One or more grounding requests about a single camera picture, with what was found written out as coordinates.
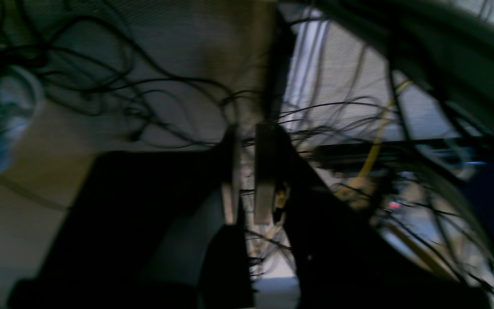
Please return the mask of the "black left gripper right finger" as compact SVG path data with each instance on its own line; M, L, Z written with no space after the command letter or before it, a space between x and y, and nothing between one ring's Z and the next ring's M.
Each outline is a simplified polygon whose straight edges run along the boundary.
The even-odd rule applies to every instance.
M300 309L489 309L484 289L400 254L326 186L275 122L256 125L256 224L282 223Z

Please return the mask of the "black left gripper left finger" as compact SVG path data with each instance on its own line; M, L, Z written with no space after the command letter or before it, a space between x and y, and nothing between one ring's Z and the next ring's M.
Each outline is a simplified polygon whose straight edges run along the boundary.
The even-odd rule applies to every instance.
M98 157L10 309L252 309L236 125L198 152Z

